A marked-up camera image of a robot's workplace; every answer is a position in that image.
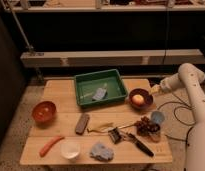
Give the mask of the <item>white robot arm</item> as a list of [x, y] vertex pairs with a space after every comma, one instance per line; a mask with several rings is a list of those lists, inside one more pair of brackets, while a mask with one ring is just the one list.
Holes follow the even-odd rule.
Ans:
[[188, 133], [186, 171], [205, 171], [205, 93], [200, 84], [205, 73], [190, 63], [181, 64], [178, 72], [166, 77], [150, 89], [151, 94], [169, 93], [185, 88], [195, 125]]

